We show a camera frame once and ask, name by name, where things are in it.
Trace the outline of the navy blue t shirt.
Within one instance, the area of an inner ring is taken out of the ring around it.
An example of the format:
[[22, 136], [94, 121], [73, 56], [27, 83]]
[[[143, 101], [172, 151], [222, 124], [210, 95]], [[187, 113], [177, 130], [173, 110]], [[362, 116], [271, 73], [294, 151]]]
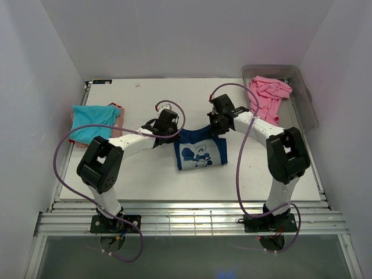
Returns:
[[213, 135], [211, 125], [198, 130], [183, 129], [179, 136], [181, 138], [174, 142], [179, 171], [228, 163], [227, 140]]

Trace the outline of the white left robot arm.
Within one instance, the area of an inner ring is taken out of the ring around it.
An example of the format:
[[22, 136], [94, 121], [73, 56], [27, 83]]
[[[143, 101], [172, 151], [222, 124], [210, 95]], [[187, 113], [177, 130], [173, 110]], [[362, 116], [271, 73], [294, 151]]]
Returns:
[[172, 143], [178, 131], [178, 114], [167, 106], [158, 112], [158, 118], [148, 121], [134, 134], [104, 139], [95, 137], [77, 167], [77, 175], [91, 190], [96, 206], [96, 217], [104, 232], [122, 230], [123, 208], [119, 204], [114, 184], [119, 176], [121, 162], [136, 153]]

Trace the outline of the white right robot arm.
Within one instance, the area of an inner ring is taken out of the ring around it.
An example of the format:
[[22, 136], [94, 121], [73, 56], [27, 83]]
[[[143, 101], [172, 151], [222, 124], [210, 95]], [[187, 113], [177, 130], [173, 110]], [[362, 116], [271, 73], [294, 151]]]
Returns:
[[212, 111], [208, 117], [213, 135], [233, 130], [265, 147], [267, 167], [272, 176], [269, 197], [261, 214], [245, 213], [242, 221], [254, 230], [277, 230], [289, 219], [294, 188], [310, 167], [301, 132], [296, 127], [275, 126], [262, 120], [257, 112], [235, 107], [226, 94], [211, 98], [210, 103]]

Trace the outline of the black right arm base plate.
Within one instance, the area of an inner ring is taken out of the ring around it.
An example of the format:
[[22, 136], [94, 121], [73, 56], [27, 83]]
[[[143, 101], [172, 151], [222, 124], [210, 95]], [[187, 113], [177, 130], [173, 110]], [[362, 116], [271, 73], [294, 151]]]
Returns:
[[239, 224], [244, 225], [246, 233], [294, 233], [298, 227], [295, 221], [295, 216], [290, 213], [288, 216], [266, 216], [259, 219], [253, 219], [244, 216], [238, 220]]

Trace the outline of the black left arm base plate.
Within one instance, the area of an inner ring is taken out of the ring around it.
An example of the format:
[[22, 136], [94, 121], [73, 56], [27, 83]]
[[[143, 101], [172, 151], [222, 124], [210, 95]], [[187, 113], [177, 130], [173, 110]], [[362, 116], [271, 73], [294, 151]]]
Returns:
[[[141, 215], [123, 215], [121, 216], [123, 220], [129, 221], [141, 228]], [[129, 224], [122, 222], [117, 219], [110, 219], [101, 215], [94, 215], [91, 220], [90, 233], [93, 234], [121, 234], [121, 233], [137, 233], [138, 231], [134, 229]]]

